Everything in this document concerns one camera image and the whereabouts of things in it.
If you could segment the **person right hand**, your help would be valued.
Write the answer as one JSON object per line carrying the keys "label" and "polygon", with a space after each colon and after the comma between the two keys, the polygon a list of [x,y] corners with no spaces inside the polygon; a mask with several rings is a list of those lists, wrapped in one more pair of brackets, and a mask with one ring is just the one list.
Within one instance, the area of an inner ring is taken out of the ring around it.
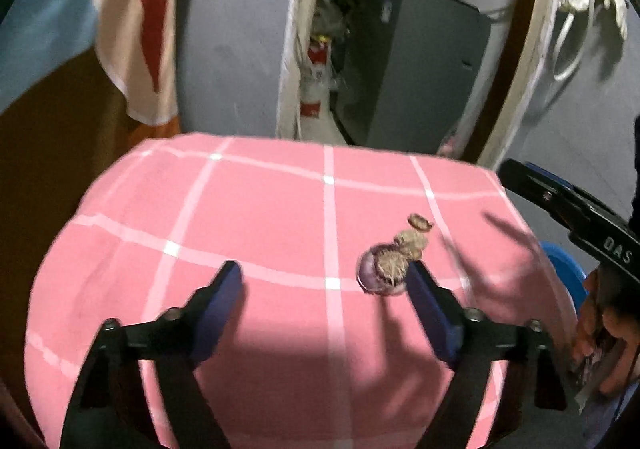
{"label": "person right hand", "polygon": [[603,395],[613,397],[639,377],[639,304],[631,304],[639,291],[603,265],[589,274],[585,288],[589,295],[579,310],[572,358],[580,365],[594,353],[601,328],[622,341],[623,354],[599,386]]}

